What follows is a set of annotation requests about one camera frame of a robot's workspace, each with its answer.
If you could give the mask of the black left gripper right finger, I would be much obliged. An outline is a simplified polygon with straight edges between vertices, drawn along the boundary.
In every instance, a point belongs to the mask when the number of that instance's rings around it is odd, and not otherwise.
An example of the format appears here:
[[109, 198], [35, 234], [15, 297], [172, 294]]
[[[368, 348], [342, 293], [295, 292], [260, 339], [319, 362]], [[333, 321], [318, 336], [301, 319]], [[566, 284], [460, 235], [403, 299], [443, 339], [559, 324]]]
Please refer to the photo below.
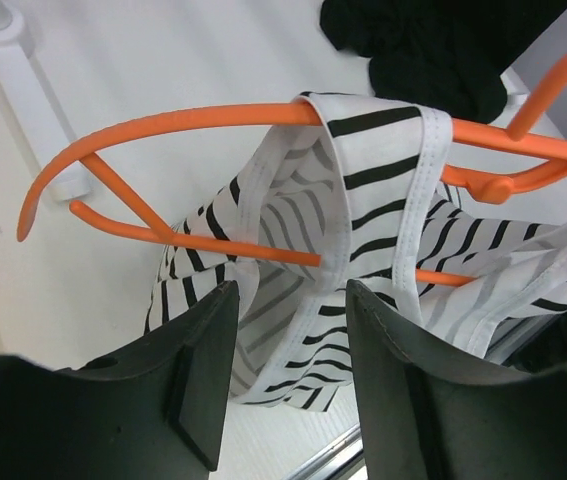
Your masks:
[[525, 373], [472, 356], [358, 281], [346, 320], [372, 479], [567, 479], [567, 364]]

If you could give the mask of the orange plastic hanger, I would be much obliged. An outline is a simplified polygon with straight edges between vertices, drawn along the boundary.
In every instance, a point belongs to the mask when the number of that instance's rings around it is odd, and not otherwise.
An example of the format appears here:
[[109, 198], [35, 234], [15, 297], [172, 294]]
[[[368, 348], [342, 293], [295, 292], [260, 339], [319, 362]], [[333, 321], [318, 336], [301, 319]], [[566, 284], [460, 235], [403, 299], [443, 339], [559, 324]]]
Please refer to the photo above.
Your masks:
[[[542, 164], [508, 174], [447, 166], [440, 176], [441, 181], [466, 189], [478, 202], [502, 204], [514, 194], [538, 190], [567, 177], [567, 140], [536, 135], [531, 131], [566, 86], [567, 54], [549, 70], [506, 128], [460, 119], [452, 122], [453, 139], [457, 143], [536, 157], [542, 159]], [[66, 168], [80, 162], [144, 223], [135, 226], [117, 222], [100, 215], [80, 200], [71, 201], [70, 211], [98, 230], [144, 242], [317, 267], [320, 264], [317, 254], [174, 232], [97, 153], [133, 140], [188, 130], [250, 125], [317, 126], [319, 123], [318, 113], [307, 104], [274, 103], [177, 110], [107, 127], [71, 143], [42, 169], [23, 201], [16, 238], [18, 241], [27, 238], [44, 189]]]

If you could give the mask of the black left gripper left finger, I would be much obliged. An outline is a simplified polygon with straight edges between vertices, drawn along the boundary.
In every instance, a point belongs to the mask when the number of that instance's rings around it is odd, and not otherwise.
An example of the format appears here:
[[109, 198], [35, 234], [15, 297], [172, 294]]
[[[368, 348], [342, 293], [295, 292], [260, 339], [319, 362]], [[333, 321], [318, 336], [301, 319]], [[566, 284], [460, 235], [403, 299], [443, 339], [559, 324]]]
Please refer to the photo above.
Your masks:
[[238, 287], [78, 370], [0, 355], [0, 479], [205, 479], [219, 463]]

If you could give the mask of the white black striped tank top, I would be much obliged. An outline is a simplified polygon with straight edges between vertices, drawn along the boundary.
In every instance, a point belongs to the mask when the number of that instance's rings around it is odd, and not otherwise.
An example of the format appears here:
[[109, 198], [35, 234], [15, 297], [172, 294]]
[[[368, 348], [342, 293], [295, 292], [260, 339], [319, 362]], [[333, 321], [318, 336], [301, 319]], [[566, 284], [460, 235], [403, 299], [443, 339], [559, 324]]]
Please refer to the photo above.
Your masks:
[[346, 285], [484, 357], [506, 322], [567, 311], [567, 224], [476, 218], [439, 192], [450, 117], [400, 101], [305, 92], [319, 126], [269, 130], [245, 168], [179, 233], [314, 253], [317, 268], [168, 246], [154, 330], [238, 284], [237, 403], [324, 411], [353, 379]]

